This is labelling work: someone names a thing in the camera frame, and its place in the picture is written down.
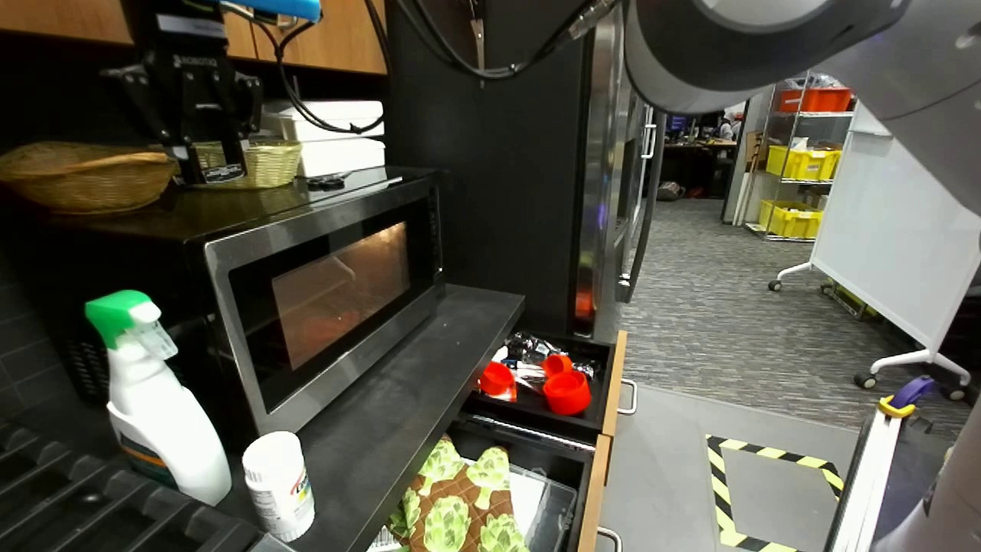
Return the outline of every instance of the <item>stainless steel microwave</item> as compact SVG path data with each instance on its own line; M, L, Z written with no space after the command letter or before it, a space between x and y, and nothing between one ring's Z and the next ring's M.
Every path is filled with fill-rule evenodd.
M100 220L26 218L5 250L94 404L104 404L104 348L82 301L147 291L180 347L178 377L235 449L311 424L439 301L431 172L371 170L344 184L171 192Z
M205 242L260 431L301 429L434 308L434 195L383 181Z

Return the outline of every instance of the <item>white cup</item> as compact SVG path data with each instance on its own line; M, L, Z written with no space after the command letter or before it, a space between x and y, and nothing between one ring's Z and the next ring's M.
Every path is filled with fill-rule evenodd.
M314 524L314 489L293 431L268 431L244 455L244 483L270 532L292 544Z

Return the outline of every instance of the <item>drawer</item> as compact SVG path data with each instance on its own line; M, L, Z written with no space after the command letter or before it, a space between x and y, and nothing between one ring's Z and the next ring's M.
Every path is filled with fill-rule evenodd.
M558 439L482 413L461 413L447 436L474 460L490 445L508 451L513 469L547 478L528 545L533 552L593 552L603 511L609 439Z
M576 442L595 442L600 431L615 431L615 407L622 403L622 364L625 364L625 330L619 330L615 344L585 344L585 339L554 339L554 347L568 348L572 361L590 364L593 377L593 404L578 418L558 418L548 411L540 393L519 385L519 403L494 403L486 395L471 393L464 404L465 413L508 419L528 429L540 429L548 436L564 436Z

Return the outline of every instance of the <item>spray bottle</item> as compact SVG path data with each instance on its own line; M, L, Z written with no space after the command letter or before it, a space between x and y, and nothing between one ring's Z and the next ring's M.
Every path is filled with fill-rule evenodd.
M176 339L160 327L160 308L141 291L85 303L111 359L111 424L130 464L209 506L231 489L220 439L166 359Z

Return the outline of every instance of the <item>gray robot arm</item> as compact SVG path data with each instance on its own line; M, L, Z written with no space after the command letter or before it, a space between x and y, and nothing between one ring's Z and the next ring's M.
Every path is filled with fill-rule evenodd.
M636 89L673 112L737 104L803 69L832 73L981 216L979 0L636 0L625 55ZM981 548L981 407L934 494L875 548Z

